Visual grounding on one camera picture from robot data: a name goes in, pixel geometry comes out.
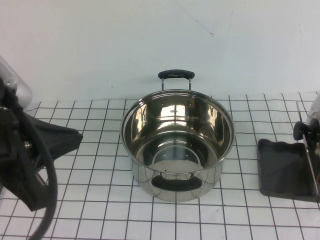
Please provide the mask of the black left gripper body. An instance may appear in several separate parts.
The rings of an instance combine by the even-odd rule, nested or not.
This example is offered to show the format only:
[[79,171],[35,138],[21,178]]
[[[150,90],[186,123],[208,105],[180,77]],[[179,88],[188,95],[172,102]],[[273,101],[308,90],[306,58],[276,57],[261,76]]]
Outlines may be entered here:
[[[52,163],[67,153],[78,149],[83,140],[83,135],[76,129],[48,123],[32,116],[28,116],[27,119],[45,145]],[[39,144],[29,134],[27,140],[31,143],[31,153],[28,154],[28,162],[24,171],[31,173],[39,171],[46,164],[41,157]]]

